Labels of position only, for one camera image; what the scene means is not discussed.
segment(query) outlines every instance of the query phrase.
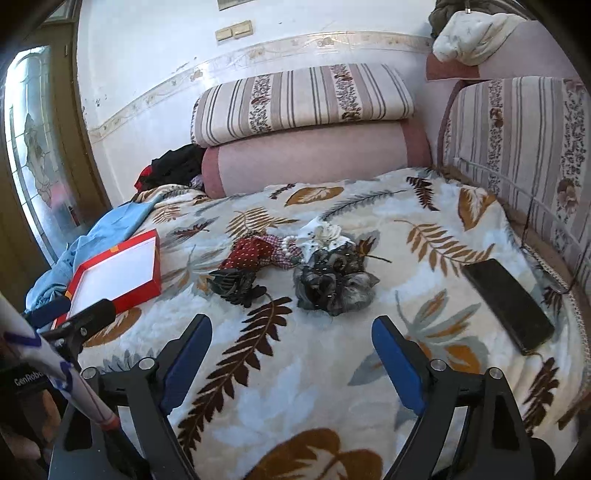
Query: red box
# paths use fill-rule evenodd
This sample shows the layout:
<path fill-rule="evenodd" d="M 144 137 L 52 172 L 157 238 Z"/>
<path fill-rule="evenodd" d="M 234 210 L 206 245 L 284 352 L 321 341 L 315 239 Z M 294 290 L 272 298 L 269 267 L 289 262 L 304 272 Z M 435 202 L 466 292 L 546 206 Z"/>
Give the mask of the red box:
<path fill-rule="evenodd" d="M 116 312 L 122 313 L 161 292 L 160 239 L 156 230 L 150 230 L 78 267 L 65 293 L 72 308 L 55 320 L 53 328 L 101 299 L 112 300 Z"/>

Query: smartphone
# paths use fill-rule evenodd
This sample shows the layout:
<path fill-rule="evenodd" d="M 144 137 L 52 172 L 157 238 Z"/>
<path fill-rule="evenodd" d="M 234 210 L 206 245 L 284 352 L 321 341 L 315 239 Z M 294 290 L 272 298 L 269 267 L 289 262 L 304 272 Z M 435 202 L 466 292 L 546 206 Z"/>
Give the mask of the smartphone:
<path fill-rule="evenodd" d="M 529 293 L 497 260 L 462 267 L 499 319 L 521 355 L 530 355 L 554 333 L 554 326 Z"/>

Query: white wall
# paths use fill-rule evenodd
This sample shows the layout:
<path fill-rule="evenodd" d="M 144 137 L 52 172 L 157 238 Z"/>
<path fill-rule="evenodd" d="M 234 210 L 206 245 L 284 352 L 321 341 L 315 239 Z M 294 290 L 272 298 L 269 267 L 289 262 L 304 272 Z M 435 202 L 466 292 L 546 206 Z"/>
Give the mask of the white wall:
<path fill-rule="evenodd" d="M 256 43 L 305 33 L 372 30 L 423 35 L 435 0 L 84 0 L 78 42 L 88 127 L 191 65 Z M 217 45 L 215 31 L 252 20 L 254 35 Z"/>
<path fill-rule="evenodd" d="M 195 82 L 148 110 L 130 109 L 131 102 L 162 82 L 204 61 L 227 59 L 236 50 L 296 35 L 382 31 L 428 37 L 427 18 L 434 4 L 435 0 L 254 0 L 220 12 L 216 0 L 83 0 L 78 81 L 95 161 L 111 202 L 129 200 L 137 175 L 153 158 L 190 142 L 191 108 L 206 88 L 204 82 Z M 216 30 L 244 20 L 252 21 L 254 35 L 216 42 Z M 417 61 L 415 54 L 387 49 L 376 44 L 372 51 L 348 56 L 336 50 L 320 55 L 317 49 L 234 74 L 241 78 L 288 67 L 393 61 L 405 70 L 403 78 L 408 74 L 405 81 L 423 80 L 422 56 Z M 209 80 L 228 81 L 225 77 Z M 121 118 L 117 130 L 93 140 L 93 131 Z"/>

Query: light switch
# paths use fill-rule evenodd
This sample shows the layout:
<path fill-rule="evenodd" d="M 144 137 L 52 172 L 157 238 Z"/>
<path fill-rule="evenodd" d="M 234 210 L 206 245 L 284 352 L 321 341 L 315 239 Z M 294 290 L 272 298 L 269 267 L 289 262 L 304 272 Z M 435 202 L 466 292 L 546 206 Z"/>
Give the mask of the light switch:
<path fill-rule="evenodd" d="M 221 28 L 216 32 L 216 40 L 222 41 L 232 38 L 232 27 Z"/>
<path fill-rule="evenodd" d="M 232 29 L 232 35 L 234 38 L 247 37 L 253 33 L 252 22 L 250 20 L 232 25 L 230 28 Z"/>

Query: striped cushion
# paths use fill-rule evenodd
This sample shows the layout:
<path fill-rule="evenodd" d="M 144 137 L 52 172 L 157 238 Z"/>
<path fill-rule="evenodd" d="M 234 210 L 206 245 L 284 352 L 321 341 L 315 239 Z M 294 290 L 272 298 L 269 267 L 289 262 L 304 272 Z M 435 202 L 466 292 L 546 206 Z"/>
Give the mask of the striped cushion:
<path fill-rule="evenodd" d="M 446 120 L 443 163 L 528 212 L 531 227 L 574 271 L 591 219 L 591 100 L 578 80 L 519 77 L 459 92 Z M 591 262 L 579 281 L 591 298 Z"/>
<path fill-rule="evenodd" d="M 217 85 L 195 104 L 191 137 L 212 147 L 288 128 L 399 120 L 413 113 L 413 99 L 393 67 L 339 64 Z"/>

